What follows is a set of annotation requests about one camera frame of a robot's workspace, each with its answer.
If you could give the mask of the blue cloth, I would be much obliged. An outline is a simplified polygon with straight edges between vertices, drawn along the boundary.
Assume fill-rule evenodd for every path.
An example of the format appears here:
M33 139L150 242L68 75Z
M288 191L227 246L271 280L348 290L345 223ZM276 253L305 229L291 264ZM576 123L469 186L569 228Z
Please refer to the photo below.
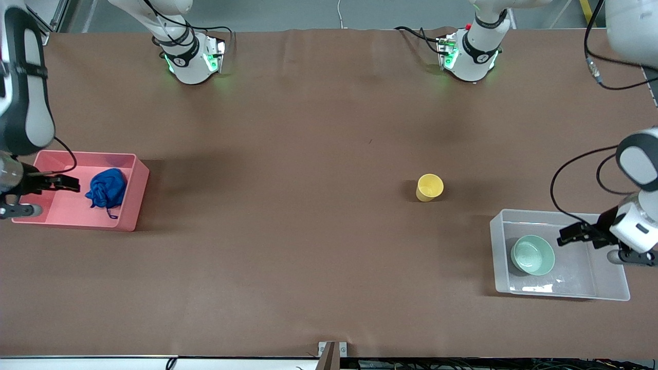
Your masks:
M90 180L89 187L85 197L91 201L90 208L105 209L110 219L118 219L112 209L122 206L124 202L127 181L123 172L118 168L102 171Z

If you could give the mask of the mint green bowl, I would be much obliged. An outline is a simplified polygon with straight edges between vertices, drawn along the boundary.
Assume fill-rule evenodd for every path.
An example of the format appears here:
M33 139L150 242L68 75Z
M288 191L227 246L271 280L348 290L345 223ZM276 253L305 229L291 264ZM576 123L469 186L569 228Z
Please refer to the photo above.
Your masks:
M510 260L519 271L543 276L553 270L556 256L548 241L536 235L525 235L512 246Z

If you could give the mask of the yellow plastic cup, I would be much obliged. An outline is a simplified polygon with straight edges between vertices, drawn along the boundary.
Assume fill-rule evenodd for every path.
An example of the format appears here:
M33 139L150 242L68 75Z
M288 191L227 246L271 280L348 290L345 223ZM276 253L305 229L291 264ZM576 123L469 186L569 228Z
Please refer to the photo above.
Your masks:
M416 198L421 202L430 202L440 196L444 189L444 182L439 176L425 174L418 179Z

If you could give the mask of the clear plastic storage box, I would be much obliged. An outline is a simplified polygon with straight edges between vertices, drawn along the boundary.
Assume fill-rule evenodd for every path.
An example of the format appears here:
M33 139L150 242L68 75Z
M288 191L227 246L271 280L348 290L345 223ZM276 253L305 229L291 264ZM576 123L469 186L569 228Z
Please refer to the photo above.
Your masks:
M590 242L557 244L559 231L576 220L559 212L503 209L489 223L496 290L500 293L627 301L623 266L607 259L612 246L595 250ZM513 265L511 251L520 237L536 235L550 243L556 262L550 272L535 276Z

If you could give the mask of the pink plastic bin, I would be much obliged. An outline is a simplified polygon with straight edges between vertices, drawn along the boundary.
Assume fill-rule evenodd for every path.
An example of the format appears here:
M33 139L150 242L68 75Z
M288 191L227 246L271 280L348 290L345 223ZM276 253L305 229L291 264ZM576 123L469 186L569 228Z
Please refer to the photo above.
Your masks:
M150 175L148 167L135 154L75 152L74 155L78 165L68 175L79 180L80 192L56 191L23 196L21 203L36 204L42 208L42 213L14 218L12 222L56 229L135 230ZM92 178L108 169L120 170L127 182L124 201L110 211L92 208L92 201L85 197L85 193L90 190Z

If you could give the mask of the brown table cover sheet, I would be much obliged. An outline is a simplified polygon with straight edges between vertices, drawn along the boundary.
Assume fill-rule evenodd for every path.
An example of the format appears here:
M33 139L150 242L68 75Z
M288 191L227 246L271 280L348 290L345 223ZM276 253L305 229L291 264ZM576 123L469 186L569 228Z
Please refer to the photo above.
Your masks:
M495 289L491 218L551 210L564 162L658 125L582 36L510 31L468 84L399 31L242 33L186 86L145 33L53 35L57 135L150 181L135 232L0 221L0 355L658 357L658 268L627 269L628 302Z

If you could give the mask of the grey metal frame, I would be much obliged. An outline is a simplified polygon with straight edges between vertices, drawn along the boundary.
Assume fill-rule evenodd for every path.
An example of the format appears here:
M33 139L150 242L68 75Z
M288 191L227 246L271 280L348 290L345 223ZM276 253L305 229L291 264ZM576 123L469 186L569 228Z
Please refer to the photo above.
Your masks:
M44 32L60 31L71 0L24 0Z

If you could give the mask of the grey metal table bracket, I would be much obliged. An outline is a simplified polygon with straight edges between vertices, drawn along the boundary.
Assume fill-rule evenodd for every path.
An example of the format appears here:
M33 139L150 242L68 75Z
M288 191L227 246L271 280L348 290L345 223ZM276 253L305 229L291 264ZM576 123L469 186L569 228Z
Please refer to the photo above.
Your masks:
M315 370L341 370L341 359L347 357L347 342L319 342L319 361Z

